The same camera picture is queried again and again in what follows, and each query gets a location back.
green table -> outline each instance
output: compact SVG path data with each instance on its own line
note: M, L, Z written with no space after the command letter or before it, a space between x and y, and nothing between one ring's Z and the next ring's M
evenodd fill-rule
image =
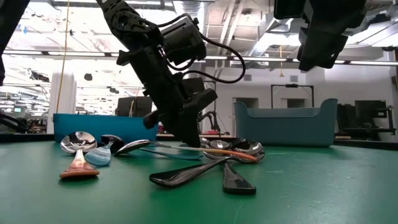
M266 150L233 166L257 187L245 196L223 193L217 167L172 190L148 180L197 161L119 157L97 179L62 181L73 157L58 144L0 144L0 223L397 223L398 152Z

spoon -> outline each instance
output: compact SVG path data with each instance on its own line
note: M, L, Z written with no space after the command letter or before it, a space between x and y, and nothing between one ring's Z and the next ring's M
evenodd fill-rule
M239 151L252 154L256 161L260 161L264 158L264 148L258 142L251 142L250 149L239 149ZM252 163L252 160L246 160L243 158L239 158L237 156L224 156L221 158L217 158L212 162L207 164L199 164L191 167L186 167L178 170L171 170L167 172L161 172L157 174L151 174L149 176L149 180L159 186L166 188L175 188L179 187L187 182L193 180L198 177L200 174L208 171L209 169L217 166L218 164L222 164L228 160L235 160L243 163Z
M65 136L64 139L62 139L61 148L67 152L76 152L76 156L69 167L60 174L60 178L100 174L98 170L92 168L85 161L83 156L83 150L88 151L96 146L97 142L95 138L86 132L77 131Z
M101 136L101 141L106 145L91 150L85 155L86 161L93 166L108 166L111 163L111 152L116 152L124 146L124 141L114 135Z
M158 154L158 155L162 155L162 156L167 156L173 159L185 159L185 160L198 160L202 158L202 155L199 156L179 156L179 155L175 155L175 154L169 154L166 152L158 152L158 151L154 151L154 150L150 150L150 149L146 149L146 148L141 148L144 146L148 146L150 145L151 142L147 142L147 140L139 140L139 141L134 141L134 142L130 142L129 144L123 146L122 148L119 149L119 151L115 152L115 155L118 154L124 154L124 153L128 153L131 152L133 150L139 149L142 151L146 151L146 152L150 152L150 153L154 153L154 154Z
M115 152L115 155L127 153L127 152L133 151L135 149L139 149L139 148L148 146L150 144L155 144L160 147L167 147L167 148L171 148L171 149L181 149L181 150L188 150L188 151L213 152L213 153L235 155L235 156L246 158L253 162L257 161L257 159L254 156L250 156L250 155L242 153L242 152L234 152L234 151L227 151L227 150L221 150L221 149L204 149L204 148L168 146L168 145L161 144L161 143L155 142L155 141L150 141L150 140L138 140L138 141L131 142L131 143L127 144L128 146L125 145L124 147L120 148L119 151Z
M236 141L233 141L231 143L226 142L226 141L221 141L221 140L215 140L215 141L207 141L205 140L205 144L207 146L217 148L217 149L235 149L238 146L243 146L245 145L250 147L250 144L245 144L247 141L245 139L238 139ZM203 152L205 156L209 159L219 159L219 155L211 154L208 152ZM223 170L224 170L224 178L223 178L223 191L227 194L244 194L244 195L249 195L249 194L255 194L256 193L256 187L252 184L250 184L247 180L245 180L241 175L236 172L231 165L228 162L223 163Z
M97 147L95 138L87 132L77 131L65 136L61 141L61 149L69 154L74 154L78 149L89 152Z

blue bin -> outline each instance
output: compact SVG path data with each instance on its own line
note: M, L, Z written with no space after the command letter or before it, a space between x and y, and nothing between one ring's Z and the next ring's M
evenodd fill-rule
M144 118L138 117L54 114L55 141L61 142L66 135L74 131L90 133L98 142L104 134L119 136L126 143L141 139L155 141L157 125L152 129L146 129L143 120Z
M247 109L234 104L236 136L268 145L329 147L333 144L337 100L320 108Z

computer monitor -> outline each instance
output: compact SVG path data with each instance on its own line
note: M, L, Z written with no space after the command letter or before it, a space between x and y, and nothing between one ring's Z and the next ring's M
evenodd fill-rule
M152 111L152 99L148 96L138 97L125 97L119 98L118 108L116 109L116 115L118 116L129 116L130 108L132 104L132 116L133 117L144 117Z
M387 108L385 100L356 100L356 116L362 123L370 123L373 118L387 118Z

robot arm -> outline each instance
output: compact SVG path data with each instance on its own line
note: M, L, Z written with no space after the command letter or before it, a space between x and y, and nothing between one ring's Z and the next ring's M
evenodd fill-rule
M207 113L205 113L205 114L199 114L199 116L198 116L198 122L201 122L201 121L203 121L205 118L208 118L209 119L209 122L210 122L210 126L211 126L211 129L212 130L215 130L215 131L217 131L217 133L221 133L221 128L220 128L220 126L218 125L218 122L217 122L217 113L215 112L215 111L209 111L209 112L207 112Z
M117 64L131 64L145 86L144 94L149 95L157 107L157 111L144 118L145 127L153 128L161 121L166 131L176 138L199 147L197 114L216 100L217 94L207 89L189 98L181 84L183 75L172 75L167 66L168 60L179 65L206 57L197 20L183 15L159 25L170 25L161 32L159 26L141 18L123 0L102 2L97 0L112 34L129 50L119 52Z

